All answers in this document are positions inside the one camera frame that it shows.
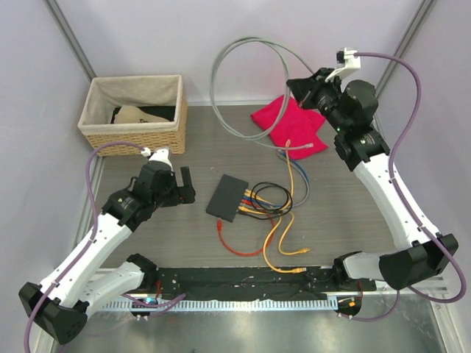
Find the floor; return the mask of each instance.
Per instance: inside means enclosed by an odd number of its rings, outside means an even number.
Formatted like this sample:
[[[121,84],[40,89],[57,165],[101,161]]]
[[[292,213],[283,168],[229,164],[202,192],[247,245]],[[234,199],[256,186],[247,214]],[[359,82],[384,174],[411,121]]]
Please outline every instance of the floor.
[[[364,317],[378,316],[393,296],[364,298]],[[446,352],[429,302],[402,295],[394,313],[375,323],[334,312],[169,313],[139,321],[129,312],[94,315],[67,353],[441,353]],[[88,337],[92,333],[99,337]]]
[[[249,114],[258,108],[231,106],[222,107],[221,112],[230,125],[244,134],[253,134],[260,130]],[[335,133],[327,123],[318,135],[332,145]],[[134,253],[161,267],[265,265],[262,256],[238,257],[228,252],[219,242],[216,219],[206,214],[205,208],[222,174],[244,179],[251,186],[270,181],[288,187],[286,164],[275,156],[275,151],[230,135],[211,107],[190,107],[186,153],[172,155],[171,161],[176,170],[190,166],[196,202],[157,210],[109,256],[103,267],[118,267]],[[145,162],[141,156],[107,157],[98,205],[101,207],[112,192],[124,188]],[[294,211],[296,220],[283,244],[288,251],[302,247],[311,251],[287,257],[272,246],[268,255],[275,265],[330,265],[335,257],[355,250],[394,249],[389,229],[372,197],[333,147],[299,162],[311,180],[311,196]],[[301,178],[295,175],[294,199],[300,199],[304,190]],[[262,246],[269,230],[268,222],[238,215],[232,224],[224,223],[223,235],[234,249],[253,252]]]

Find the white wall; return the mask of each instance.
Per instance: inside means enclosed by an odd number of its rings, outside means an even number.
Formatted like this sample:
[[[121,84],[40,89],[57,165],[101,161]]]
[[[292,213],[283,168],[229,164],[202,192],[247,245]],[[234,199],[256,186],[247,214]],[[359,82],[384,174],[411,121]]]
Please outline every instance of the white wall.
[[[392,53],[420,0],[59,0],[97,76],[183,74],[189,101],[207,101],[219,50],[242,36],[286,44],[314,70],[345,46]],[[308,72],[292,60],[295,76]],[[365,66],[377,82],[385,63]],[[260,44],[224,61],[216,98],[273,99],[284,88],[278,58]]]
[[[417,123],[398,152],[398,169],[429,218],[459,242],[456,259],[471,285],[471,117],[469,58],[464,40],[471,32],[471,3],[438,1],[406,55],[423,86]],[[399,70],[386,87],[378,111],[390,145],[410,116],[414,82]],[[458,278],[446,270],[453,293]],[[461,338],[471,352],[469,317],[471,294],[449,306],[459,322]]]
[[[70,251],[90,151],[77,130],[88,81],[42,1],[0,11],[0,351],[22,352],[18,291]]]

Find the wicker basket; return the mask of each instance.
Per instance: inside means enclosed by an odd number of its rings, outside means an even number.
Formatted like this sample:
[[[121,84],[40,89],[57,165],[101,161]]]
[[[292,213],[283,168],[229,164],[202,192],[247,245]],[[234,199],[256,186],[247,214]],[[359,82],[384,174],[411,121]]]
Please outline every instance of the wicker basket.
[[[174,121],[168,123],[111,124],[113,110],[123,105],[175,106]],[[172,76],[99,77],[93,79],[78,127],[92,147],[113,141],[129,141],[151,151],[168,146],[173,153],[185,152],[188,106],[183,79]],[[112,146],[100,156],[139,154],[129,146]]]

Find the table surface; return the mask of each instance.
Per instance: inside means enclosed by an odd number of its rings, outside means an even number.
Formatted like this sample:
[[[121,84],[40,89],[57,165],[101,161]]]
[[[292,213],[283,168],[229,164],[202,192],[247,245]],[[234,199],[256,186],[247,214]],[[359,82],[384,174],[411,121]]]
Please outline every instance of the table surface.
[[[221,112],[227,122],[244,134],[260,132],[249,117],[258,106],[227,106]],[[278,231],[267,254],[274,265],[331,265],[348,252],[390,252],[391,233],[372,197],[337,156],[334,131],[325,123],[318,136],[329,146],[324,152],[298,162],[311,181],[311,195],[294,209],[293,227],[283,242],[286,251],[311,248],[306,254],[284,256],[278,252]],[[196,189],[194,204],[157,210],[142,223],[105,261],[102,267],[120,266],[130,254],[139,253],[160,267],[265,266],[263,256],[239,257],[221,245],[216,218],[205,212],[222,174],[246,180],[251,187],[262,181],[289,187],[286,164],[274,149],[246,142],[230,135],[217,121],[211,107],[190,107],[186,130],[186,153],[174,154],[171,161],[180,178],[180,166],[188,165]],[[106,157],[96,197],[101,207],[107,197],[126,187],[146,162],[141,156]],[[294,200],[302,197],[305,186],[295,173]],[[284,217],[281,229],[288,223]],[[240,252],[260,249],[271,229],[268,221],[237,215],[224,222],[223,236]]]

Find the pink fabric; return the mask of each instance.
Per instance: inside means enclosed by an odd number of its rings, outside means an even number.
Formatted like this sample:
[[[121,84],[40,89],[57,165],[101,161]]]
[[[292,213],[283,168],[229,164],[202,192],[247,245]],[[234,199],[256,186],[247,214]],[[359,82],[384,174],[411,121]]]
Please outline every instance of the pink fabric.
[[[252,114],[252,120],[262,129],[267,130],[275,122],[280,112],[283,97],[276,98],[272,103]],[[289,152],[289,157],[299,160],[327,148],[318,137],[317,130],[323,125],[325,118],[313,110],[303,110],[297,106],[293,98],[289,99],[286,112],[277,126],[270,132],[275,146],[285,147],[291,140],[291,147],[313,143],[314,147],[296,149]]]

